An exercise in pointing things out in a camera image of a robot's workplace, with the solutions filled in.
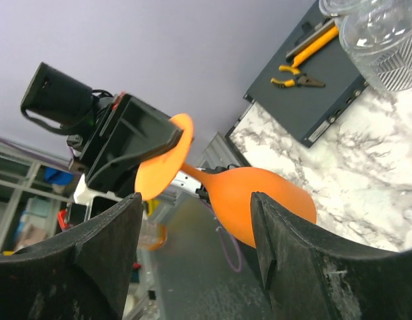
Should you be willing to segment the clear wine glass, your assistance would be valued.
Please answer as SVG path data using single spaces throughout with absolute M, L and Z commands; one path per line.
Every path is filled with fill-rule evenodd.
M 359 4 L 357 0 L 319 0 L 319 10 L 326 17 L 350 14 Z
M 366 1 L 346 16 L 339 40 L 376 90 L 412 88 L 412 1 Z

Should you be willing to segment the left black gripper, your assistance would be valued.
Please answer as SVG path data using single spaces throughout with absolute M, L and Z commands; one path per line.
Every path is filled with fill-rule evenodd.
M 88 188 L 125 197 L 134 191 L 139 165 L 174 148 L 182 130 L 142 100 L 116 98 L 41 62 L 21 102 L 21 114 L 66 137 L 71 156 L 86 167 Z

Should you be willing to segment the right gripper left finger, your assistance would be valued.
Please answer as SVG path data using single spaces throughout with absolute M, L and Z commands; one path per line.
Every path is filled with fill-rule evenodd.
M 0 255 L 0 319 L 122 319 L 143 216 L 138 193 Z

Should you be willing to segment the orange plastic wine glass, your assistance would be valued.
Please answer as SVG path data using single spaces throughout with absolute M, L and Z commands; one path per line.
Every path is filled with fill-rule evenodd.
M 140 164 L 134 190 L 141 194 L 142 200 L 148 201 L 158 196 L 182 171 L 205 186 L 212 208 L 224 228 L 253 248 L 256 245 L 250 203 L 254 192 L 265 193 L 290 212 L 311 223 L 317 222 L 317 211 L 311 196 L 274 172 L 239 167 L 212 174 L 186 164 L 193 138 L 192 118 L 180 113 L 170 118 L 170 122 L 182 130 L 182 136 L 174 148 Z

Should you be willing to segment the dark grey box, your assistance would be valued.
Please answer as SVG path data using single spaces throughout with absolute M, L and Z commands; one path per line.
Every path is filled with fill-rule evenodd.
M 271 83 L 272 78 L 291 78 L 291 74 L 279 72 L 278 67 L 285 64 L 287 53 L 324 19 L 315 1 L 244 95 L 248 102 L 262 106 L 305 147 L 311 147 L 367 86 L 338 39 L 301 64 L 301 71 L 323 82 L 323 88 L 280 89 Z

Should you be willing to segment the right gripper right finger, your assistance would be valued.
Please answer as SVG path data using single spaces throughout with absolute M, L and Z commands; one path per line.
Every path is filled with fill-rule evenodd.
M 251 196 L 265 290 L 276 319 L 412 319 L 412 249 L 350 241 Z

